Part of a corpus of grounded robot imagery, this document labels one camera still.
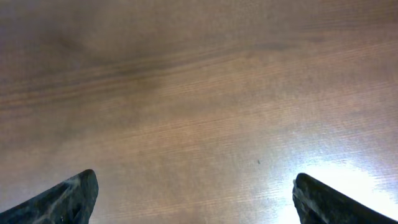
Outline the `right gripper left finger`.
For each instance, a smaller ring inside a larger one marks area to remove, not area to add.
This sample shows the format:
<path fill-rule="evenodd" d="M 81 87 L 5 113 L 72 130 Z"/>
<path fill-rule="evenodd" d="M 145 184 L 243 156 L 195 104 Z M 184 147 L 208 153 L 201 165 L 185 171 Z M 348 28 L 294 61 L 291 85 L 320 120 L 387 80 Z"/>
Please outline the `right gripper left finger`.
<path fill-rule="evenodd" d="M 94 170 L 87 169 L 1 213 L 1 223 L 89 224 L 99 192 Z"/>

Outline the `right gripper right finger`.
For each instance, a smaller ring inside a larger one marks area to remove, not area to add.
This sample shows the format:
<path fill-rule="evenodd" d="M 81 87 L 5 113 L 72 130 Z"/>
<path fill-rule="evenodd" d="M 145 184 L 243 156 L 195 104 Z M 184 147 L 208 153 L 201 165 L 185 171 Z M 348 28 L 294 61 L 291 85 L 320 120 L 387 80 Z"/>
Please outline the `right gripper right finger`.
<path fill-rule="evenodd" d="M 306 173 L 294 179 L 292 199 L 301 224 L 397 224 Z"/>

